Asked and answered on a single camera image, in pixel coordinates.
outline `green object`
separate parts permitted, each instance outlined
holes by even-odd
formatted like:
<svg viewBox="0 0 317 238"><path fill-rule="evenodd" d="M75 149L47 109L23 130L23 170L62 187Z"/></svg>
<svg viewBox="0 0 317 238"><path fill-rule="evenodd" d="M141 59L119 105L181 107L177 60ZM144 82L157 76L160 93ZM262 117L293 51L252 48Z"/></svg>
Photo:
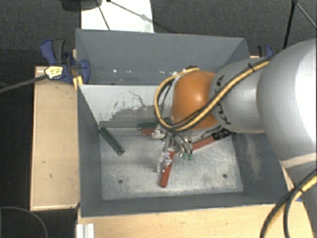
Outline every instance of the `green object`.
<svg viewBox="0 0 317 238"><path fill-rule="evenodd" d="M156 122L143 122L138 124L138 129L152 129L157 125Z"/></svg>
<svg viewBox="0 0 317 238"><path fill-rule="evenodd" d="M187 159L187 153L183 153L182 157L183 157L183 160L186 160Z"/></svg>
<svg viewBox="0 0 317 238"><path fill-rule="evenodd" d="M99 133L101 136L108 142L108 144L112 147L112 149L121 156L124 154L124 148L118 143L118 141L114 138L114 136L106 129L106 127L101 127L99 129Z"/></svg>

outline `gray surface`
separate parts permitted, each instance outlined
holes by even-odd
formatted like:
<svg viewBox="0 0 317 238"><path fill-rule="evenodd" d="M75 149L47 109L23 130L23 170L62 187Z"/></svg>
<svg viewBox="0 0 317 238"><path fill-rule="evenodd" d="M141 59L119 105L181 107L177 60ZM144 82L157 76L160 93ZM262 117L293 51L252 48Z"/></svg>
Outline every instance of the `gray surface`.
<svg viewBox="0 0 317 238"><path fill-rule="evenodd" d="M97 123L82 95L78 93L78 137L80 164L80 206L89 213L101 201L101 165Z"/></svg>
<svg viewBox="0 0 317 238"><path fill-rule="evenodd" d="M162 188L156 168L163 142L143 137L137 130L128 135L110 131L126 151L118 156L100 138L104 200L243 190L231 137L196 150L191 161L175 156L168 185Z"/></svg>
<svg viewBox="0 0 317 238"><path fill-rule="evenodd" d="M245 59L231 63L217 72L210 89L210 98L236 75L261 59ZM263 69L235 85L212 114L225 128L238 133L264 133L257 107L257 85Z"/></svg>
<svg viewBox="0 0 317 238"><path fill-rule="evenodd" d="M136 127L140 122L155 120L156 86L81 85L80 89L100 126ZM166 109L171 105L171 93L165 100Z"/></svg>
<svg viewBox="0 0 317 238"><path fill-rule="evenodd" d="M249 51L242 38L76 29L76 57L89 60L90 84L159 84L190 65L216 72Z"/></svg>

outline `black wire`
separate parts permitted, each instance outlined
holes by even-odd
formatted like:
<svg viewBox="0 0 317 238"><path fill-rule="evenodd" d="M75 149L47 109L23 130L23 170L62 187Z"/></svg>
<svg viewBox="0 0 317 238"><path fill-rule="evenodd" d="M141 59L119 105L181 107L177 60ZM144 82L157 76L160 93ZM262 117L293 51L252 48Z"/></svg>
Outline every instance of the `black wire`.
<svg viewBox="0 0 317 238"><path fill-rule="evenodd" d="M168 93L169 93L171 87L172 87L172 83L169 84L168 89L167 89L167 91L165 92L165 95L164 95L164 98L163 98L163 101L162 101L162 104L161 104L162 106L161 106L161 109L160 109L160 115L161 115L161 116L163 116L164 102L165 102L165 100L166 100L166 97L167 97L167 95L168 95Z"/></svg>
<svg viewBox="0 0 317 238"><path fill-rule="evenodd" d="M4 87L4 88L0 89L0 93L4 93L6 91L10 91L10 90L13 90L15 88L19 88L21 86L33 84L33 83L36 83L38 81L41 81L41 80L44 80L44 79L47 79L47 78L48 78L48 76L45 74L45 75L42 75L42 76L39 76L39 77L36 77L36 78L32 78L32 79L23 81L21 83L17 83L15 85L10 85L10 86L7 86L7 87Z"/></svg>
<svg viewBox="0 0 317 238"><path fill-rule="evenodd" d="M7 87L7 86L9 86L9 84L0 81L0 86Z"/></svg>
<svg viewBox="0 0 317 238"><path fill-rule="evenodd" d="M23 208L19 208L19 207L11 207L11 206L5 206L5 207L0 207L0 212L1 212L1 209L3 210L15 210L15 211L22 211L22 212L25 212L25 213L28 213L30 214L31 216L33 216L34 218L36 218L40 224L42 225L43 227L43 230L44 230L44 233L45 233L45 238L48 238L48 230L47 230L47 227L45 226L45 223L43 222L43 220L37 215L35 214L34 212L31 212L29 210L26 210L26 209L23 209Z"/></svg>
<svg viewBox="0 0 317 238"><path fill-rule="evenodd" d="M96 5L97 5L97 7L98 7L100 13L101 13L101 16L102 16L103 19L104 19L104 22L105 22L105 24L106 24L107 29L110 30L110 27L109 27L109 25L108 25L108 23L107 23L107 21L106 21L106 18L105 18L105 16L104 16L104 13L103 13L103 11L102 11L101 8L100 8L100 5L98 4L97 0L95 0L95 2L96 2Z"/></svg>
<svg viewBox="0 0 317 238"><path fill-rule="evenodd" d="M296 4L299 10L302 11L302 13L305 15L305 17L309 20L309 22L313 25L313 27L317 30L317 26L313 22L312 18L309 17L309 15L305 12L305 10L299 5L299 3Z"/></svg>
<svg viewBox="0 0 317 238"><path fill-rule="evenodd" d="M287 47L288 37L289 37L289 33L291 31L291 25L292 25L292 20L293 20L294 10L295 10L296 4L297 4L297 0L292 0L292 7L291 7L291 12L290 12L289 18L288 18L288 24L287 24L287 30L286 30L286 34L285 34L283 49L286 49L286 47Z"/></svg>
<svg viewBox="0 0 317 238"><path fill-rule="evenodd" d="M277 203L276 205L273 207L273 209L270 211L270 213L268 214L268 216L266 217L262 229L261 229L261 233L260 233L260 238L264 238L267 228L270 224L270 222L272 221L273 217L275 216L275 214L278 212L278 210L283 206L283 204L290 199L291 196L295 196L295 194L300 191L299 188L302 188L304 186L305 183L307 183L307 181L309 181L314 175L316 175L316 169L312 172L310 172L303 180L301 180L301 182L298 184L298 187L293 188L290 192L286 193Z"/></svg>
<svg viewBox="0 0 317 238"><path fill-rule="evenodd" d="M307 177L304 178L303 181L301 181L299 184L295 184L295 188L297 188L298 191L302 191L302 187L305 185L305 183L307 183L307 181L309 181L310 178L312 178L314 175L316 175L316 170L311 172ZM290 197L288 198L286 205L285 205L285 209L284 209L284 216L283 216L283 229L284 229L284 234L286 238L290 238L289 235L289 230L288 230L288 214L289 214L289 209L291 207L291 204L293 202L293 199L295 197L295 193L293 193L292 195L290 195Z"/></svg>

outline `wooden table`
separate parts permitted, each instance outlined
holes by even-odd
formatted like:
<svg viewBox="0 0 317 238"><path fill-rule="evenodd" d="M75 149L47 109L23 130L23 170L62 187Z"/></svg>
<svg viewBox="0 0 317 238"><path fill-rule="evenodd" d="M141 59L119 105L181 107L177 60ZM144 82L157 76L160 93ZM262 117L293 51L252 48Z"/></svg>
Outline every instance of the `wooden table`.
<svg viewBox="0 0 317 238"><path fill-rule="evenodd" d="M36 76L43 74L36 68ZM35 84L30 210L77 207L79 164L76 126L76 92L60 81ZM253 238L273 205L256 205L199 211L81 218L95 224L96 238ZM306 211L300 202L290 211L293 238L311 238ZM283 237L281 217L267 237Z"/></svg>

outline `stain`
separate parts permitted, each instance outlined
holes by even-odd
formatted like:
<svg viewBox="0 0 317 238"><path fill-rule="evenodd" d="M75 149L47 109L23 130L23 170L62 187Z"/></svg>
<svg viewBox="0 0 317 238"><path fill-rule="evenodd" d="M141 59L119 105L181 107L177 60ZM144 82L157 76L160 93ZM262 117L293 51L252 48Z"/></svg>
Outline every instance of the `stain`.
<svg viewBox="0 0 317 238"><path fill-rule="evenodd" d="M141 98L141 96L140 95L137 95L137 94L135 94L135 93L132 93L131 91L129 91L133 96L135 96L135 97L137 97L138 98L138 100L139 100L139 102L140 102L140 104L142 105L142 107L147 107L147 105L145 105L145 103L144 103L144 101L143 101L143 99Z"/></svg>
<svg viewBox="0 0 317 238"><path fill-rule="evenodd" d="M247 140L247 149L246 155L248 161L251 164L253 173L256 179L262 179L262 172L261 172L261 160L258 157L257 146L255 145L254 141L250 138L249 135L246 135Z"/></svg>
<svg viewBox="0 0 317 238"><path fill-rule="evenodd" d="M116 101L116 103L114 103L113 108L115 109L118 106L119 102Z"/></svg>

